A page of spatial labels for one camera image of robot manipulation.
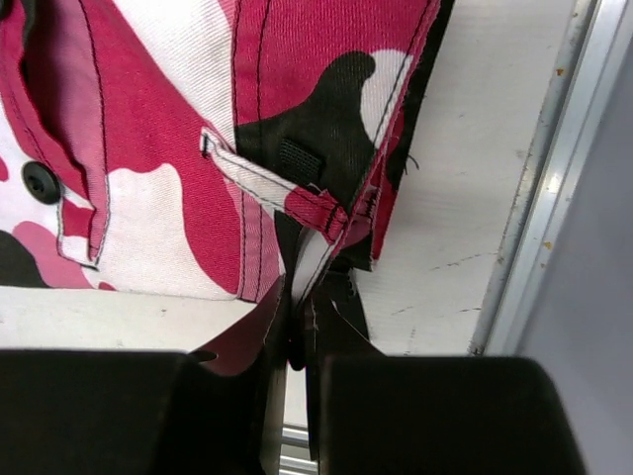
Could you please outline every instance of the gray surface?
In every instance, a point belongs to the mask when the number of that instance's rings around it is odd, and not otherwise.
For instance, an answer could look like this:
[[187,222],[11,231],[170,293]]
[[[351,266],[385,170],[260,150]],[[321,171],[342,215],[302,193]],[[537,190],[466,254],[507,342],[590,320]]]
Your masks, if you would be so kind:
[[519,347],[555,380],[591,474],[633,473],[633,52]]

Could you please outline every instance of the white surface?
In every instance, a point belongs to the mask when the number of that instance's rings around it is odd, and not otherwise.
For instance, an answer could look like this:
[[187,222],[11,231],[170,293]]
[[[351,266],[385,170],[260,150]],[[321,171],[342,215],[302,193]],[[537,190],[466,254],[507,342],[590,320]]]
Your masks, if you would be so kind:
[[[372,335],[395,353],[466,351],[572,0],[456,0],[373,274]],[[1,346],[193,349],[249,306],[0,288]],[[304,424],[291,374],[287,421]]]

